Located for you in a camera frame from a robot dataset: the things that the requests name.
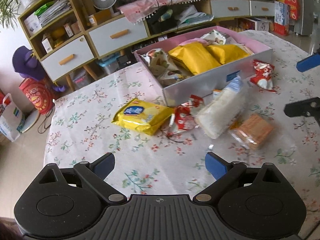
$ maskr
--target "pink checkered cloth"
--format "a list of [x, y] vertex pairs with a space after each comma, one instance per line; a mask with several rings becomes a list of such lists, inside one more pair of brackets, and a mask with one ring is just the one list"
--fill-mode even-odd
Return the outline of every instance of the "pink checkered cloth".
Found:
[[[194, 0], [172, 0], [172, 4], [190, 1]], [[170, 5], [171, 0], [158, 0], [158, 3], [159, 6]], [[144, 20], [145, 17], [152, 14], [158, 8], [158, 3], [156, 0], [138, 0], [136, 2], [121, 6], [119, 9], [130, 22], [136, 23]]]

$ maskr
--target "white shopping bag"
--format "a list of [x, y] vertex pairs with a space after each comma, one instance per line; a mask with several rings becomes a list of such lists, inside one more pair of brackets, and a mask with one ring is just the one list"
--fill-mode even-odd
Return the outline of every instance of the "white shopping bag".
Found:
[[[4, 102], [10, 98], [10, 104]], [[10, 141], [14, 142], [21, 134], [24, 126], [25, 115], [13, 102], [11, 94], [7, 94], [3, 99], [4, 111], [0, 116], [0, 132], [2, 132]]]

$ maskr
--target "tile floor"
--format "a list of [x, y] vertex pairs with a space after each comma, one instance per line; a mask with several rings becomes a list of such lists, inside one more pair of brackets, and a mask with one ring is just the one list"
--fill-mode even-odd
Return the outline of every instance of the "tile floor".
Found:
[[[313, 34], [308, 37], [294, 34], [280, 37], [311, 54], [319, 48], [320, 25], [315, 25]], [[49, 131], [48, 129], [45, 133], [38, 134], [37, 128], [43, 119], [41, 116], [36, 125], [14, 143], [0, 146], [0, 217], [13, 218], [15, 203], [43, 167], [44, 149]], [[319, 237], [320, 229], [314, 234], [319, 234], [317, 236]]]

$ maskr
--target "yellow packet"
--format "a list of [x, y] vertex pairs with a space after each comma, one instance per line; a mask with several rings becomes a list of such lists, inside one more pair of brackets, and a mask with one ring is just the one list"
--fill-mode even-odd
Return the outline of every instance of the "yellow packet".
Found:
[[178, 46], [170, 50], [169, 55], [186, 65], [193, 75], [221, 66], [200, 42]]
[[154, 135], [172, 113], [173, 108], [134, 98], [115, 114], [112, 123], [147, 135]]
[[243, 49], [234, 44], [210, 45], [206, 49], [222, 65], [249, 56]]

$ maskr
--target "box filled with snacks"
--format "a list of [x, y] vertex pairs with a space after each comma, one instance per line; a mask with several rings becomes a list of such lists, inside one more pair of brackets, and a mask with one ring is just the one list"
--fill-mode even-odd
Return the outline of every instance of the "box filled with snacks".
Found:
[[162, 87], [167, 106], [205, 97], [224, 88], [241, 71], [255, 74], [253, 60], [271, 63], [272, 49], [220, 26], [185, 33], [134, 52]]

